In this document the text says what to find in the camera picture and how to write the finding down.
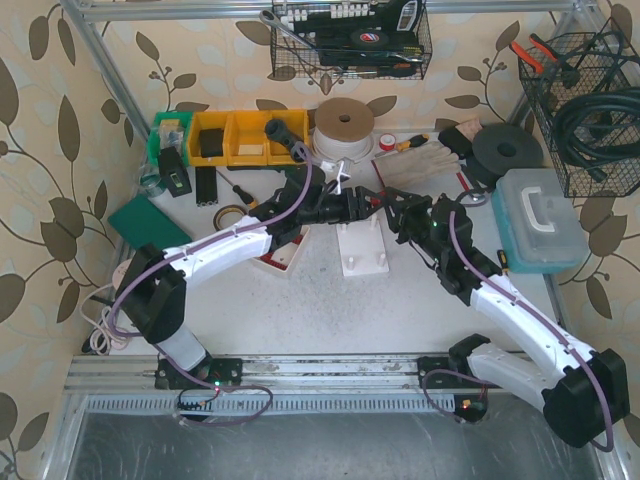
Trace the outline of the beige work glove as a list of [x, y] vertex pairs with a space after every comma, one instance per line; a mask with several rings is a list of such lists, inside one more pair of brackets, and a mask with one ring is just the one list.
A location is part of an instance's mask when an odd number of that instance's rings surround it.
[[459, 156], [438, 141], [381, 156], [372, 163], [382, 185], [398, 190], [407, 190], [434, 176], [461, 171]]

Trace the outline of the white peg base plate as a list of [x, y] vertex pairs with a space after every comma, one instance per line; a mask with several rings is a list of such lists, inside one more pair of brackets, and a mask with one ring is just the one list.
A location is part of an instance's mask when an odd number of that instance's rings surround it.
[[377, 213], [369, 219], [336, 227], [344, 277], [387, 273], [389, 265]]

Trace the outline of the white tray of springs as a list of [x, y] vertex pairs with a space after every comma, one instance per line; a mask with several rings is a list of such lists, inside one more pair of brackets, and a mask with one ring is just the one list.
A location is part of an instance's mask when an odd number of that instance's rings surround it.
[[250, 262], [256, 268], [275, 277], [288, 279], [292, 276], [308, 243], [309, 226], [303, 226], [300, 234], [290, 243], [274, 252], [252, 258]]

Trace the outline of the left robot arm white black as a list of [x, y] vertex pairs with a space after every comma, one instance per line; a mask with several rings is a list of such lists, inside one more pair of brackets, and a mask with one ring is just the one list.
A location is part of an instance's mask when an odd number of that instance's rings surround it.
[[124, 311], [138, 334], [176, 369], [202, 378], [210, 354], [185, 325], [189, 286], [279, 249], [304, 225], [366, 220], [383, 202], [382, 193], [362, 186], [339, 190], [336, 181], [289, 180], [230, 227], [179, 247], [138, 249], [116, 291], [114, 310]]

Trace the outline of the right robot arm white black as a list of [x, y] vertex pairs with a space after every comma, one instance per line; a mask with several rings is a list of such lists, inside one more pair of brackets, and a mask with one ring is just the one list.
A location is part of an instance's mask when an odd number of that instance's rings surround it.
[[542, 313], [472, 240], [460, 199], [385, 189], [382, 204], [400, 244], [430, 258], [441, 285], [490, 318], [526, 353], [508, 353], [474, 334], [454, 345], [445, 374], [497, 386], [543, 414], [566, 444], [609, 453], [614, 425], [630, 412], [626, 364], [612, 349], [597, 351]]

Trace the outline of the orange black screwdriver right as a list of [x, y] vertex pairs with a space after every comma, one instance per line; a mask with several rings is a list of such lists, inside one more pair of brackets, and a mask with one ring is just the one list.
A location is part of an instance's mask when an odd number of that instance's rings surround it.
[[377, 158], [389, 153], [399, 153], [411, 148], [417, 148], [427, 143], [428, 140], [428, 134], [415, 135], [408, 140], [395, 144], [393, 147], [384, 147], [382, 151], [375, 154], [374, 157]]

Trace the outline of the red tape roll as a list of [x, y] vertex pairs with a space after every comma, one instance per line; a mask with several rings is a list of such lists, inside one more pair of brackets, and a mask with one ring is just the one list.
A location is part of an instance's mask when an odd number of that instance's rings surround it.
[[396, 137], [390, 133], [384, 133], [379, 137], [379, 148], [382, 151], [394, 150], [396, 146]]

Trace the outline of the black sanding block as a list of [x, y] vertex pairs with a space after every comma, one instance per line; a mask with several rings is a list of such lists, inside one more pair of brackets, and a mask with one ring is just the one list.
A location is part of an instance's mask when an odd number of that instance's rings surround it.
[[456, 126], [442, 130], [438, 140], [460, 159], [466, 159], [473, 153], [472, 142]]

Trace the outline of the orange tip screwdriver left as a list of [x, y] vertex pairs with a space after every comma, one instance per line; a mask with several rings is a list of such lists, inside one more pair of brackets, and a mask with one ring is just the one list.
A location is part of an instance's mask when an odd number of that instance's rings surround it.
[[231, 187], [232, 191], [238, 196], [238, 198], [250, 209], [258, 206], [256, 198], [244, 190], [239, 185], [233, 183], [227, 176], [225, 176], [221, 170], [217, 170], [216, 173]]

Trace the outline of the small yellow black screwdriver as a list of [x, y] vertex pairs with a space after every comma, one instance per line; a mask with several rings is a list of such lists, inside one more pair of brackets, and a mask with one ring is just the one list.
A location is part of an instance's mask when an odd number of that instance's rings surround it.
[[508, 259], [507, 259], [505, 251], [502, 250], [502, 249], [499, 249], [496, 252], [496, 255], [497, 255], [497, 258], [498, 258], [498, 261], [499, 261], [500, 268], [501, 268], [502, 272], [504, 274], [507, 274], [510, 271], [510, 268], [509, 268], [509, 263], [508, 263]]

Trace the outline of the black pipe fitting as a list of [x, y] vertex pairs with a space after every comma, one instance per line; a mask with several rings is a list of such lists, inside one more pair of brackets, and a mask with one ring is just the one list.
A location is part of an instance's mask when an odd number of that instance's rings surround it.
[[282, 119], [269, 120], [265, 125], [264, 132], [270, 141], [283, 146], [295, 163], [305, 161], [302, 138], [292, 132]]

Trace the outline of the brown tape roll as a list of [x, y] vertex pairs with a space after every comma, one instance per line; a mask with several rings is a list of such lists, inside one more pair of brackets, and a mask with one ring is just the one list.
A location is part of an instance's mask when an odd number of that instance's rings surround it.
[[239, 222], [246, 214], [246, 209], [240, 205], [227, 205], [214, 214], [212, 223], [216, 231], [221, 231]]

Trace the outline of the black filament spool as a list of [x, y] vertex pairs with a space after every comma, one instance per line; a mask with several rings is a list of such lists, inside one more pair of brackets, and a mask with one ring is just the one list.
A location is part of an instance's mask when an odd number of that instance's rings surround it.
[[471, 154], [466, 158], [471, 179], [489, 189], [509, 170], [543, 166], [543, 149], [533, 135], [505, 123], [482, 128], [472, 140]]

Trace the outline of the teal clear toolbox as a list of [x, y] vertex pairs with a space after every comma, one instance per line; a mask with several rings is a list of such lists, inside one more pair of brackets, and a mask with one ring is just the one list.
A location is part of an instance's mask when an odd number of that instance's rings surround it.
[[554, 170], [509, 170], [497, 181], [491, 204], [511, 271], [556, 274], [587, 258], [585, 234]]

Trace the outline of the black ribbed block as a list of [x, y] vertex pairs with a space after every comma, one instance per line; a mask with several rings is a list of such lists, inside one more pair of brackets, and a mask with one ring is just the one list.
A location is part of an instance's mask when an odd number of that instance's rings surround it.
[[196, 206], [211, 206], [218, 202], [217, 170], [215, 167], [196, 167]]

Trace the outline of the yellow storage bin row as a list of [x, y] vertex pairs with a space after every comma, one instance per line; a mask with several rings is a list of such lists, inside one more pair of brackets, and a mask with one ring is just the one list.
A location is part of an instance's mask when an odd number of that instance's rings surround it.
[[186, 158], [194, 167], [271, 167], [294, 163], [283, 145], [265, 133], [268, 121], [279, 119], [306, 144], [309, 115], [304, 109], [204, 111], [192, 116]]

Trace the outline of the black green device box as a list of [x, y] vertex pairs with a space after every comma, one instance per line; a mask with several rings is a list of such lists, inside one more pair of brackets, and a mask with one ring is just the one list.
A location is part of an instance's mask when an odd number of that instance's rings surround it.
[[175, 147], [162, 149], [157, 161], [161, 180], [174, 198], [192, 192], [186, 167]]

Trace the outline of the green storage bin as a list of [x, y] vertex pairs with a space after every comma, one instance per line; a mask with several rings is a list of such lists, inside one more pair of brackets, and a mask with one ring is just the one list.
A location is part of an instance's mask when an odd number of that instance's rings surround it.
[[162, 150], [175, 148], [188, 166], [187, 139], [193, 114], [191, 112], [158, 112], [147, 141], [148, 161], [156, 166]]

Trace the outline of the glass jar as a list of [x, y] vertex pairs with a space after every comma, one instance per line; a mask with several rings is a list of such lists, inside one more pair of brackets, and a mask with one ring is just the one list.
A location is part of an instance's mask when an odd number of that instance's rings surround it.
[[165, 191], [162, 178], [156, 166], [145, 163], [138, 171], [139, 193], [147, 198], [155, 198]]

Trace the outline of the red handled hex key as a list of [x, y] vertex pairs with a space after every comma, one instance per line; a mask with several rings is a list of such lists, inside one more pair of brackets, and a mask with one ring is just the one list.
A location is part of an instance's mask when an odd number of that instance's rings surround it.
[[480, 184], [463, 165], [457, 178], [463, 191], [456, 197], [456, 201], [465, 207], [481, 207], [489, 202], [491, 191]]

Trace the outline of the orange handled pliers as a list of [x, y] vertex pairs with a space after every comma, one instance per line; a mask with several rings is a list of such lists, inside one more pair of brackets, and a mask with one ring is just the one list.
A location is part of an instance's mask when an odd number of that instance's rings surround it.
[[[529, 35], [529, 42], [532, 44], [535, 52], [541, 53], [549, 61], [556, 62], [558, 60], [559, 54], [556, 50], [536, 33], [531, 33]], [[542, 75], [544, 73], [544, 65], [537, 60], [529, 50], [522, 47], [518, 42], [512, 41], [509, 44], [509, 49], [516, 54], [520, 60], [527, 64], [535, 74]]]

